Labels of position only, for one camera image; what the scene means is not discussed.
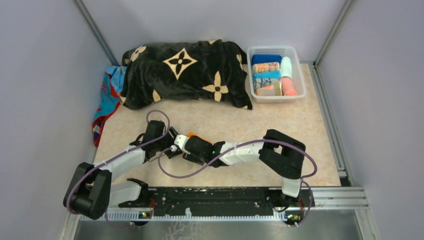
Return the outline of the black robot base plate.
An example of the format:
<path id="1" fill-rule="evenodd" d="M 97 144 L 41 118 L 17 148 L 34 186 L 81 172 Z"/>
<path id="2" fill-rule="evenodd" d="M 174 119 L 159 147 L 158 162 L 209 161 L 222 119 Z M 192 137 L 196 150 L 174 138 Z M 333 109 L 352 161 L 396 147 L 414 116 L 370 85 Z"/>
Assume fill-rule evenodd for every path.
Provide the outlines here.
<path id="1" fill-rule="evenodd" d="M 314 204 L 310 192 L 286 196 L 279 187 L 149 187 L 120 208 L 152 209 L 156 217 L 270 217 L 282 209 Z"/>

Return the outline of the pink panda towel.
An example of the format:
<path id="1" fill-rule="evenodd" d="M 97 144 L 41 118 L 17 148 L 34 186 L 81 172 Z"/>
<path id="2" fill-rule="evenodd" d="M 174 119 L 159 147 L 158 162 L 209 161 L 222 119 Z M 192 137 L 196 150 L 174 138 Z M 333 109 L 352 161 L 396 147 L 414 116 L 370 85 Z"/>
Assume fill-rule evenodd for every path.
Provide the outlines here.
<path id="1" fill-rule="evenodd" d="M 298 95 L 298 93 L 295 90 L 293 80 L 288 76 L 281 78 L 281 91 L 282 91 L 284 96 L 297 96 Z"/>

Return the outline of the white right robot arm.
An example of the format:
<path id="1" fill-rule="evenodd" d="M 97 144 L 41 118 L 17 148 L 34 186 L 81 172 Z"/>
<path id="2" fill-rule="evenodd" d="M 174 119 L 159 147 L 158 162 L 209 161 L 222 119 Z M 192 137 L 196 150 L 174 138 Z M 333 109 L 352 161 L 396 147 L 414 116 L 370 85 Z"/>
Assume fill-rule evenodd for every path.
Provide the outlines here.
<path id="1" fill-rule="evenodd" d="M 282 177 L 281 199 L 287 206 L 301 200 L 301 173 L 306 145 L 282 132 L 269 129 L 263 138 L 246 142 L 210 143 L 198 136 L 177 135 L 174 145 L 183 158 L 214 168 L 261 162 Z"/>

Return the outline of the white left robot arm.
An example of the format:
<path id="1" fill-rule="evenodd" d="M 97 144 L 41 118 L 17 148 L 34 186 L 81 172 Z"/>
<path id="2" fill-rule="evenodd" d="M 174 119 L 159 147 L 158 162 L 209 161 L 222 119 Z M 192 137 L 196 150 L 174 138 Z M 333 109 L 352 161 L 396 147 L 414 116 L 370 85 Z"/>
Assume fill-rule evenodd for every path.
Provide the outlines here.
<path id="1" fill-rule="evenodd" d="M 145 132 L 129 143 L 122 153 L 97 165 L 80 163 L 63 198 L 63 206 L 72 214 L 92 220 L 102 217 L 109 207 L 148 207 L 151 198 L 146 182 L 136 178 L 118 184 L 113 182 L 131 169 L 152 160 L 159 152 L 164 152 L 169 158 L 181 154 L 180 150 L 169 150 L 178 134 L 174 127 L 151 120 Z"/>

